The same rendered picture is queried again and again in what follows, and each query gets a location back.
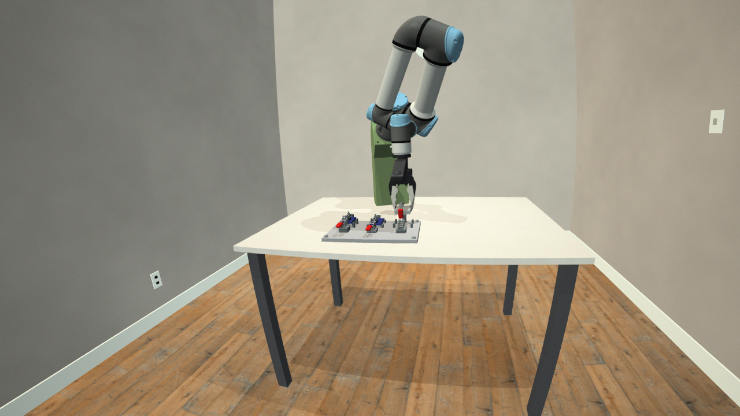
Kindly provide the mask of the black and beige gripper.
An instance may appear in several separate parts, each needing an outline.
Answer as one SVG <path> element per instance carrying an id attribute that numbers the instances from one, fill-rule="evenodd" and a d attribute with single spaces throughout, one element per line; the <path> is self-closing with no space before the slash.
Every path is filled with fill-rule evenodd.
<path id="1" fill-rule="evenodd" d="M 410 210 L 412 211 L 413 208 L 414 208 L 415 192 L 416 192 L 417 184 L 414 181 L 414 177 L 412 175 L 412 169 L 409 169 L 408 158 L 410 158 L 410 154 L 404 154 L 404 155 L 394 155 L 394 154 L 392 154 L 392 158 L 406 159 L 407 160 L 407 167 L 405 169 L 405 181 L 391 181 L 391 178 L 390 178 L 389 191 L 390 191 L 392 206 L 393 206 L 393 208 L 395 210 L 396 209 L 396 206 L 397 206 L 396 205 L 396 200 L 397 200 L 396 194 L 398 192 L 398 187 L 397 186 L 399 186 L 400 184 L 405 184 L 405 186 L 407 186 L 407 184 L 409 184 L 409 187 L 406 190 L 407 190 L 407 193 L 409 193 Z M 410 175 L 412 175 L 412 176 L 410 176 Z M 398 184 L 398 185 L 396 185 L 396 184 Z"/>

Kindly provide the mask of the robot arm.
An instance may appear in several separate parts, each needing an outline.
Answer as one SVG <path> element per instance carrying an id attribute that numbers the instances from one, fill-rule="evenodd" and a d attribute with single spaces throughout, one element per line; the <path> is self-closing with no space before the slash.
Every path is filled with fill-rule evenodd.
<path id="1" fill-rule="evenodd" d="M 368 106 L 367 119 L 377 124 L 376 132 L 381 139 L 391 142 L 392 154 L 404 155 L 412 152 L 410 139 L 415 134 L 426 137 L 436 124 L 434 106 L 442 79 L 447 66 L 459 59 L 464 35 L 459 29 L 427 16 L 415 16 L 399 27 L 392 45 L 377 102 Z M 399 88 L 417 47 L 424 50 L 425 64 L 417 98 L 410 103 Z"/>

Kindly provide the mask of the toggle clamp with red handle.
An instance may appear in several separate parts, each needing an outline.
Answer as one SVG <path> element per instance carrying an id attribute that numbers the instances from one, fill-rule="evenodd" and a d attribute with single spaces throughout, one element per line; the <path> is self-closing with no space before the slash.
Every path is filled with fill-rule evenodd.
<path id="1" fill-rule="evenodd" d="M 343 218 L 340 221 L 340 223 L 336 224 L 336 228 L 339 228 L 339 232 L 348 232 L 350 230 L 350 225 L 348 225 L 348 220 L 351 220 L 350 215 L 351 214 L 348 211 L 347 216 L 343 215 Z"/>
<path id="2" fill-rule="evenodd" d="M 378 231 L 378 228 L 376 227 L 376 223 L 378 223 L 377 219 L 378 219 L 377 214 L 375 214 L 373 218 L 371 218 L 370 222 L 368 223 L 367 228 L 365 229 L 365 230 L 368 230 L 367 233 L 377 233 Z"/>

